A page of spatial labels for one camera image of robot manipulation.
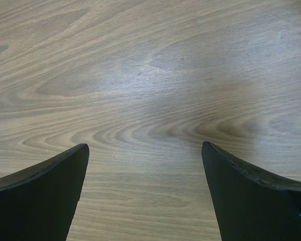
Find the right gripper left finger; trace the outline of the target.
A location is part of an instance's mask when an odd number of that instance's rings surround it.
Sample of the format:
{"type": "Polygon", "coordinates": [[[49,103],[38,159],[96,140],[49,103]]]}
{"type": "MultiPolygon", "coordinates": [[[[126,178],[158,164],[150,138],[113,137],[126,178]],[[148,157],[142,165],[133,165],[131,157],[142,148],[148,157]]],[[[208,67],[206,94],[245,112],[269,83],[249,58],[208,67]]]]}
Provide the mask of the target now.
{"type": "Polygon", "coordinates": [[[0,240],[66,240],[88,160],[88,145],[79,144],[1,177],[0,240]]]}

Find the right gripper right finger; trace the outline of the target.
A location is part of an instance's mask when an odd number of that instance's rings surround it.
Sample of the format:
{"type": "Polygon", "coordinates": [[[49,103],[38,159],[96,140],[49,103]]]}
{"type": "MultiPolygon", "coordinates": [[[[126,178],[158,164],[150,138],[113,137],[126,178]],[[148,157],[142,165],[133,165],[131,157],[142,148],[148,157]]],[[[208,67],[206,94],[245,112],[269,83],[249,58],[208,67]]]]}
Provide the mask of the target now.
{"type": "Polygon", "coordinates": [[[301,240],[301,182],[211,142],[202,160],[222,240],[301,240]]]}

